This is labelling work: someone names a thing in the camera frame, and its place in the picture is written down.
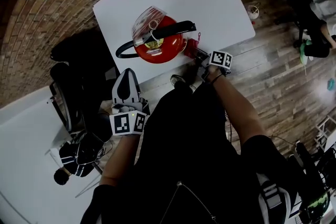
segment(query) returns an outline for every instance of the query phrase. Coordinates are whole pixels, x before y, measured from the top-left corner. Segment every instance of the hand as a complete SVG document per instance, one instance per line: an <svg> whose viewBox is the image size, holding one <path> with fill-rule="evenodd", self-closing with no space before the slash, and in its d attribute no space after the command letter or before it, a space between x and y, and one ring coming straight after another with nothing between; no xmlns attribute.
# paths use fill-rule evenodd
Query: hand
<svg viewBox="0 0 336 224"><path fill-rule="evenodd" d="M208 82L212 82L216 77L222 74L219 67L213 66L213 65L208 66L208 72L209 72L209 75L206 78Z"/></svg>

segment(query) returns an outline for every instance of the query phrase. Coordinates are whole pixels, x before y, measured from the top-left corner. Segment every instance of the black shirt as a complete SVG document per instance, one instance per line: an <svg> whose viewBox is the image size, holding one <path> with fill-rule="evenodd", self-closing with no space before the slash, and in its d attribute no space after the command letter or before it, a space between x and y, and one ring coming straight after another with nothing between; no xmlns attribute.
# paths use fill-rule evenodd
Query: black shirt
<svg viewBox="0 0 336 224"><path fill-rule="evenodd" d="M95 224L100 215L102 224L214 224L211 216L217 223L263 223L256 173L287 190L293 205L285 158L263 135L250 138L238 155L216 98L209 87L192 96L176 89L165 95L147 121L138 162L117 187L95 189L81 224ZM184 186L176 191L178 182Z"/></svg>

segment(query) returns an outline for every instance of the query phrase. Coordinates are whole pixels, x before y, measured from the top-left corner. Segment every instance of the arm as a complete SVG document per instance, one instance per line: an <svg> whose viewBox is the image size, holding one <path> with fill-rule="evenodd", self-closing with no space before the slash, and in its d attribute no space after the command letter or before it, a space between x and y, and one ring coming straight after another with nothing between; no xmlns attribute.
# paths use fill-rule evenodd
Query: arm
<svg viewBox="0 0 336 224"><path fill-rule="evenodd" d="M330 36L328 28L327 28L327 24L323 24L321 26L321 33L324 35L324 37L326 38L326 40L331 44L332 48L335 49L336 48L336 42Z"/></svg>
<svg viewBox="0 0 336 224"><path fill-rule="evenodd" d="M99 185L116 186L130 167L134 165L140 136L129 135L121 138L117 148L106 163Z"/></svg>
<svg viewBox="0 0 336 224"><path fill-rule="evenodd" d="M208 81L212 82L220 73L217 67L210 66ZM241 145L252 136L266 134L255 108L223 75L214 82L213 86L231 124L238 133Z"/></svg>

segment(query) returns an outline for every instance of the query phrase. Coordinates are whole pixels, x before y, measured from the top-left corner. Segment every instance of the wristband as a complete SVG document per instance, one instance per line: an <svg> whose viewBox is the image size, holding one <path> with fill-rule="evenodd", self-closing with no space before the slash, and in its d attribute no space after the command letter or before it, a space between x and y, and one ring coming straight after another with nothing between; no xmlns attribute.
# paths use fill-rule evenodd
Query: wristband
<svg viewBox="0 0 336 224"><path fill-rule="evenodd" d="M222 74L220 74L220 75L218 75L216 78L214 78L214 80L211 82L211 85L213 85L215 82L216 82L216 80L221 76Z"/></svg>

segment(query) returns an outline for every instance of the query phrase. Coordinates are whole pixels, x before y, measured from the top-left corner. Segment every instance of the person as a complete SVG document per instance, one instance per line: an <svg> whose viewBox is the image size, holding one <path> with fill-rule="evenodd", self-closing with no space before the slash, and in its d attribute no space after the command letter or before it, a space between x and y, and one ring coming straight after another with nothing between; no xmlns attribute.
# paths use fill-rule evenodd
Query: person
<svg viewBox="0 0 336 224"><path fill-rule="evenodd" d="M75 156L77 155L78 146L79 144L71 144L67 141L59 150L63 167L56 170L54 174L54 180L57 184L65 185L71 175L85 177L93 170L94 167L91 164L77 164Z"/></svg>
<svg viewBox="0 0 336 224"><path fill-rule="evenodd" d="M312 156L299 141L296 143L296 151L306 170L304 173L294 155L289 156L288 162L293 171L293 179L302 200L299 217L303 224L320 223L329 206L330 197Z"/></svg>
<svg viewBox="0 0 336 224"><path fill-rule="evenodd" d="M290 4L312 41L300 44L301 62L327 57L336 48L336 0L290 0Z"/></svg>
<svg viewBox="0 0 336 224"><path fill-rule="evenodd" d="M218 68L208 71L194 93L183 78L171 77L174 90L149 117L137 163L140 136L124 136L81 224L264 223L256 173L277 182L294 205L288 163L258 113ZM226 113L241 155L226 137Z"/></svg>

